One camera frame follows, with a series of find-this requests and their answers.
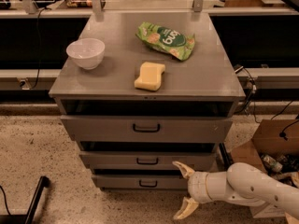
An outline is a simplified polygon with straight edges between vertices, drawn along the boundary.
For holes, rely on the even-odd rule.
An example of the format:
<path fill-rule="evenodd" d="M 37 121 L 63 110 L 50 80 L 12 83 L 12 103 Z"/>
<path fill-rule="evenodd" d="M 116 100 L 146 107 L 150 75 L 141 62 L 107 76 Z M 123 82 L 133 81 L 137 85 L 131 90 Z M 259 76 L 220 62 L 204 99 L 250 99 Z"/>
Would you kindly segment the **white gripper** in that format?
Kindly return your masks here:
<path fill-rule="evenodd" d="M 185 179 L 189 179 L 188 192 L 191 196 L 191 198 L 183 198 L 182 206 L 174 214 L 173 219 L 179 220 L 190 216 L 197 209 L 199 203 L 211 203 L 212 199 L 209 197 L 206 187 L 207 172 L 195 172 L 193 168 L 180 161 L 173 161 L 173 164 L 179 168 Z"/>

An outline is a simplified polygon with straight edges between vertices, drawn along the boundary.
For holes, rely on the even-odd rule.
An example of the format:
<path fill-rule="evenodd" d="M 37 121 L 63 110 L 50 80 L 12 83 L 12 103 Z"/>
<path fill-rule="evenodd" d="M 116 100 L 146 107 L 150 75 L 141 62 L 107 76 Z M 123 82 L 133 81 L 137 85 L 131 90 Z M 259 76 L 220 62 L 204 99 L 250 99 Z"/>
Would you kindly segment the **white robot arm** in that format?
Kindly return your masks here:
<path fill-rule="evenodd" d="M 236 162 L 225 172 L 208 173 L 194 171 L 179 161 L 173 164 L 187 180 L 190 194 L 183 198 L 174 219 L 186 218 L 200 204 L 214 201 L 243 206 L 269 203 L 299 218 L 299 188 L 283 184 L 252 165 Z"/>

